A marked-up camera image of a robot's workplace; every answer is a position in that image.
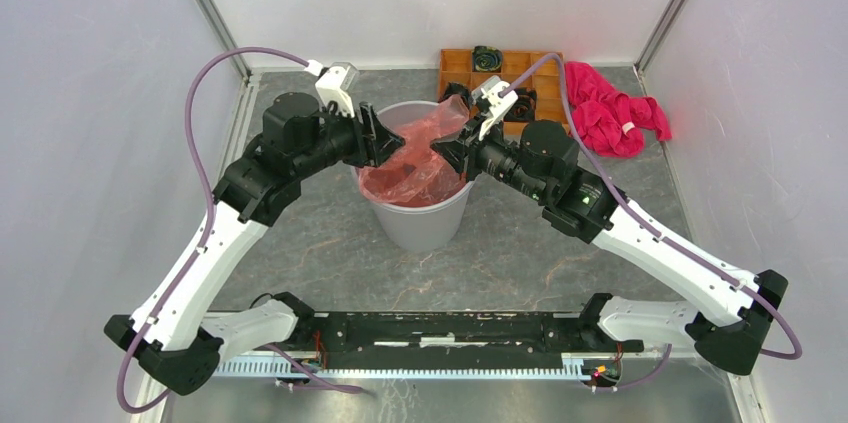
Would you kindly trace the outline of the red translucent trash bag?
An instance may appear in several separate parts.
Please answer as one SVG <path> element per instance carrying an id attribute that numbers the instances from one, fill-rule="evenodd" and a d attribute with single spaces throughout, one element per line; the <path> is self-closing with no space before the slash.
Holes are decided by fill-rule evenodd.
<path id="1" fill-rule="evenodd" d="M 461 130 L 469 116 L 459 96 L 438 104 L 409 101 L 381 110 L 380 122 L 403 137 L 405 144 L 380 167 L 357 172 L 360 193 L 374 203 L 411 208 L 436 205 L 454 196 L 465 180 L 430 144 Z"/>

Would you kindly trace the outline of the grey plastic trash bin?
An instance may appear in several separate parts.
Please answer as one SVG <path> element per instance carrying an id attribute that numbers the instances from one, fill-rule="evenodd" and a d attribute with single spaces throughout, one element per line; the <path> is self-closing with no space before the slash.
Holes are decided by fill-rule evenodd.
<path id="1" fill-rule="evenodd" d="M 359 190 L 357 172 L 352 170 Z M 429 252 L 446 245 L 457 233 L 473 184 L 465 186 L 454 196 L 432 206 L 401 207 L 391 204 L 371 204 L 388 238 L 410 252 Z"/>

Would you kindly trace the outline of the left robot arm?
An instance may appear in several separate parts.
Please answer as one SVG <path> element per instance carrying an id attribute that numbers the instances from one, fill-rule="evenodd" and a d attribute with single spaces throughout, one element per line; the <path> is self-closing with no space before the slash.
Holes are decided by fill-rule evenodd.
<path id="1" fill-rule="evenodd" d="M 213 187 L 185 261 L 132 314 L 112 316 L 105 334 L 178 395 L 193 393 L 220 364 L 247 351 L 278 343 L 306 348 L 314 312 L 288 293 L 223 318 L 207 312 L 247 251 L 301 196 L 305 179 L 338 163 L 378 167 L 404 143 L 368 103 L 348 117 L 306 93 L 278 96 L 261 132 Z"/>

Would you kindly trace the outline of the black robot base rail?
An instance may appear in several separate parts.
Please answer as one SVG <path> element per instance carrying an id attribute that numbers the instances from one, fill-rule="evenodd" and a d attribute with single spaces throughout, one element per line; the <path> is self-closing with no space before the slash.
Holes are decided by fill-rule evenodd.
<path id="1" fill-rule="evenodd" d="M 319 312 L 289 292 L 272 295 L 297 318 L 279 348 L 316 356 L 327 370 L 542 370 L 563 354 L 638 353 L 599 327 L 597 300 L 580 313 Z"/>

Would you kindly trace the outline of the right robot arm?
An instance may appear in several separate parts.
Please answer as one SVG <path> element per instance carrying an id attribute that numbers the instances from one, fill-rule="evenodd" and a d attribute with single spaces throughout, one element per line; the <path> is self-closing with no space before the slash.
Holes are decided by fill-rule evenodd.
<path id="1" fill-rule="evenodd" d="M 578 164 L 579 145 L 553 121 L 529 123 L 516 142 L 473 120 L 431 149 L 468 180 L 486 174 L 534 200 L 561 234 L 636 265 L 679 296 L 635 301 L 607 294 L 590 301 L 580 343 L 602 351 L 614 341 L 691 347 L 708 363 L 747 376 L 767 355 L 766 337 L 788 288 L 773 270 L 738 268 L 681 237 L 635 200 Z"/>

